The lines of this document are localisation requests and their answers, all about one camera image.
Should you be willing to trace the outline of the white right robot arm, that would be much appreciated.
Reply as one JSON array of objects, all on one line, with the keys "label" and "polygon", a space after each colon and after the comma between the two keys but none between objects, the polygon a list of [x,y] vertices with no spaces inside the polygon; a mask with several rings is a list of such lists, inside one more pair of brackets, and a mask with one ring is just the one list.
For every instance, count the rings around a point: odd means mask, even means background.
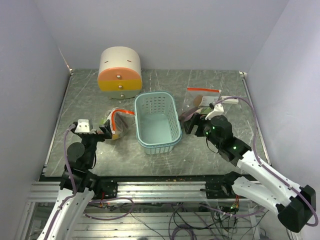
[{"label": "white right robot arm", "polygon": [[195,113],[183,123],[186,134],[190,134],[194,126],[197,126],[197,137],[204,137],[224,160],[259,182],[252,183],[236,172],[228,173],[220,186],[224,197],[238,195],[254,201],[275,213],[291,232],[299,233],[308,225],[316,212],[316,191],[310,185],[300,186],[261,160],[248,144],[234,136],[232,124],[225,116],[208,119]]}]

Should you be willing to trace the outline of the light blue plastic basket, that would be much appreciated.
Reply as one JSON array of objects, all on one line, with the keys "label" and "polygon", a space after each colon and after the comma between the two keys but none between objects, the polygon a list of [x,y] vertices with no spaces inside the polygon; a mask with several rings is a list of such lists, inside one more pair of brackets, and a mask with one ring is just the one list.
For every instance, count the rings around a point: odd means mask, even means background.
[{"label": "light blue plastic basket", "polygon": [[182,138],[176,102],[167,91],[144,92],[134,100],[136,138],[147,155],[173,150]]}]

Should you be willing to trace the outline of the zip bag with fruit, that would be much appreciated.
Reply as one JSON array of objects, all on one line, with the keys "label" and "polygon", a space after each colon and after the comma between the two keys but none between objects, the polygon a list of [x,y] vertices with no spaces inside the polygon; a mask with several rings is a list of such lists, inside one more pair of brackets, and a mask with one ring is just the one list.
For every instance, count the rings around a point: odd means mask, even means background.
[{"label": "zip bag with fruit", "polygon": [[101,120],[101,124],[110,129],[112,141],[126,135],[134,123],[135,112],[120,107],[107,111]]}]

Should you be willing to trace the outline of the zip bag with fake food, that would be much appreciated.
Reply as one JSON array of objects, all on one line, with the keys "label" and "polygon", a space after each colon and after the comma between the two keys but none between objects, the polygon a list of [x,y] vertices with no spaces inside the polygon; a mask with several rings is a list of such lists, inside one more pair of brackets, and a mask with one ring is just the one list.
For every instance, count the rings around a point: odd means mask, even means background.
[{"label": "zip bag with fake food", "polygon": [[220,99],[221,92],[220,89],[188,87],[179,113],[179,121],[188,121],[195,112],[200,113],[203,108],[210,110],[210,104]]}]

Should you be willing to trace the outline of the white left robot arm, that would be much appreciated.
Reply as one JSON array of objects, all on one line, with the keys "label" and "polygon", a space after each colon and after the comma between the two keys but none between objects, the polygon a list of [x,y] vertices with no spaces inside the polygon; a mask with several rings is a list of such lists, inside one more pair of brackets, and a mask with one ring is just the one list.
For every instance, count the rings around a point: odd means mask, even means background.
[{"label": "white left robot arm", "polygon": [[64,171],[61,175],[57,199],[40,240],[69,240],[77,219],[92,199],[99,201],[116,196],[115,183],[106,183],[92,169],[97,163],[97,144],[113,137],[110,121],[107,120],[97,130],[88,119],[73,122],[63,137],[73,133],[79,142],[63,146]]}]

